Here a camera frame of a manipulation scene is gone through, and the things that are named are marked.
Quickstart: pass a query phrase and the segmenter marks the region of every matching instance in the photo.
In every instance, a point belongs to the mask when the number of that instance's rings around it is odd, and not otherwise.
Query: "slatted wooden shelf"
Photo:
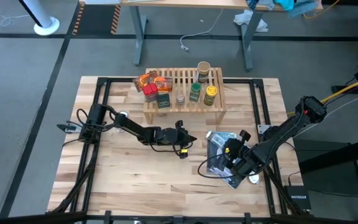
[[[216,124],[220,124],[227,111],[221,68],[211,68],[207,82],[200,83],[201,91],[198,102],[189,100],[191,85],[197,82],[197,68],[147,68],[146,72],[154,70],[161,77],[173,78],[172,92],[169,93],[171,107],[160,109],[156,101],[145,102],[144,114],[149,124],[152,124],[153,115],[167,113],[215,113]],[[214,85],[218,89],[218,94],[214,104],[206,106],[204,104],[205,91],[210,85]],[[176,98],[180,94],[185,96],[184,105],[177,104]]]

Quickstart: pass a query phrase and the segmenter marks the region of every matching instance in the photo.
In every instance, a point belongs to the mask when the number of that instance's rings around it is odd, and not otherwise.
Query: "yellow lid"
[[[218,93],[218,88],[216,88],[215,86],[209,86],[206,89],[206,94],[208,96],[216,96],[217,93]]]

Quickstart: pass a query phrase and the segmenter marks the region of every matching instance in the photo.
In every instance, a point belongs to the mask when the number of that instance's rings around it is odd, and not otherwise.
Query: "wooden tabletop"
[[[97,79],[81,78],[71,114],[72,121],[77,121],[75,112],[78,108],[88,112]],[[264,78],[264,85],[271,122],[281,124],[287,115],[278,79]],[[223,180],[205,179],[197,174],[197,167],[206,159],[207,131],[238,134],[245,129],[252,135],[249,144],[252,146],[257,143],[249,85],[225,83],[224,89],[227,113],[220,125],[215,125],[213,114],[183,116],[177,113],[154,118],[153,125],[162,128],[174,127],[175,122],[182,119],[184,128],[198,138],[189,149],[186,159],[179,159],[174,153],[154,152],[129,133],[118,133],[114,129],[103,133],[88,214],[104,215],[105,210],[111,210],[115,215],[243,217],[245,212],[250,212],[252,217],[268,217],[263,174],[260,175],[259,184],[244,180],[237,189],[232,189]],[[112,83],[108,104],[116,111],[127,111],[130,119],[148,126],[143,114],[143,102],[144,96],[137,92],[133,83]],[[261,105],[259,111],[264,122]],[[106,116],[105,121],[110,122],[110,119]],[[77,134],[67,134],[66,141],[77,137]],[[73,142],[63,148],[48,210],[55,208],[74,186],[82,145],[81,142]],[[172,150],[171,147],[162,146],[158,149]],[[277,156],[283,183],[286,184],[288,175],[299,171],[296,153],[284,144]],[[301,185],[300,174],[292,175],[291,182]],[[82,190],[78,209],[82,207],[83,194]],[[275,187],[273,197],[276,211],[279,212]]]
[[[249,9],[246,0],[160,0],[128,3],[128,0],[121,1],[122,6],[162,6],[162,7],[197,7],[197,8],[219,8],[219,9]],[[256,10],[268,11],[263,5],[257,5]],[[283,11],[283,8],[276,5],[274,11]],[[323,10],[323,5],[319,1],[317,11]]]

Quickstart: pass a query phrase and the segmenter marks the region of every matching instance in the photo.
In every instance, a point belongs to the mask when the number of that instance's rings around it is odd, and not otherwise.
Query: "yellow cable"
[[[353,88],[353,87],[355,87],[355,86],[358,86],[358,82],[355,83],[355,84],[351,84],[351,85],[349,85],[348,87],[343,88],[342,90],[337,91],[336,93],[332,94],[332,95],[329,96],[329,97],[326,97],[325,99],[321,100],[320,102],[321,102],[321,103],[326,103],[328,100],[334,98],[335,96],[340,95],[341,93],[344,93],[344,92],[347,91],[347,90],[350,90],[351,88]],[[295,112],[289,112],[289,113],[287,113],[287,114],[288,114],[288,115],[294,115]]]
[[[336,2],[334,2],[334,4],[330,5],[328,8],[326,8],[324,11],[321,11],[319,14],[316,14],[314,16],[307,16],[306,14],[303,14],[303,16],[307,19],[312,19],[312,18],[315,18],[315,17],[318,17],[320,15],[322,15],[324,12],[328,11],[330,8],[334,7],[340,0],[336,0]]]

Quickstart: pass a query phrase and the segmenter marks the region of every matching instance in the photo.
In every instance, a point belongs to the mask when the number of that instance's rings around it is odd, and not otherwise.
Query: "floor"
[[[40,1],[59,18],[59,34],[66,34],[77,0]],[[209,29],[219,9],[145,7],[146,34],[191,34]],[[236,10],[225,10],[214,35],[238,35],[232,20]],[[0,15],[26,12],[15,0],[0,0]],[[285,13],[264,15],[267,36],[358,37],[358,7],[335,6],[312,20],[289,19]],[[30,17],[13,19],[0,34],[33,34]],[[117,34],[134,34],[129,10],[121,9]],[[65,138],[56,124],[66,121],[83,75],[141,75],[147,67],[194,67],[199,61],[222,67],[225,77],[280,79],[285,106],[292,111],[303,95],[324,98],[331,85],[344,84],[358,65],[358,42],[255,41],[254,69],[246,73],[238,40],[146,40],[142,63],[132,64],[134,39],[71,39],[61,67],[55,66],[63,39],[0,38],[0,202],[11,181],[17,160],[41,103],[51,73],[57,74],[32,154],[17,193],[11,216],[41,214],[47,207]],[[345,96],[329,111],[357,96]],[[335,112],[300,139],[358,141],[358,100]],[[317,217],[358,220],[358,199],[310,192],[312,214]]]

